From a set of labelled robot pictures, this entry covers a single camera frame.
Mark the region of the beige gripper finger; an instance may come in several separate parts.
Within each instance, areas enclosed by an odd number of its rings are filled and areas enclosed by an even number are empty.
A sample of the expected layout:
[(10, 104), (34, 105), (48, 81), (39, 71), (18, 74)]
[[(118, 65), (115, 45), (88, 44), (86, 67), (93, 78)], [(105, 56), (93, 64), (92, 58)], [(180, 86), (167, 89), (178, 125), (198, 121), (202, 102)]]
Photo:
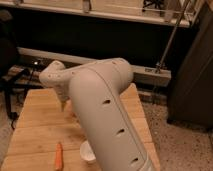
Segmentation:
[(61, 111), (64, 111), (64, 108), (65, 108), (68, 100), (69, 100), (68, 96), (61, 96), (61, 98), (60, 98)]

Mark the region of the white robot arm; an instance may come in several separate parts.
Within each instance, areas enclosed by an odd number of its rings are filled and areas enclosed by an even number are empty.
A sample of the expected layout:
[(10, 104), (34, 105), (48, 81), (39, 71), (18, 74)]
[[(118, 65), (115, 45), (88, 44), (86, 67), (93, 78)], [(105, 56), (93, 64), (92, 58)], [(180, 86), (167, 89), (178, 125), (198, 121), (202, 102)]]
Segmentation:
[(96, 60), (67, 68), (50, 63), (40, 82), (72, 107), (102, 171), (156, 171), (120, 95), (129, 88), (133, 71), (123, 58)]

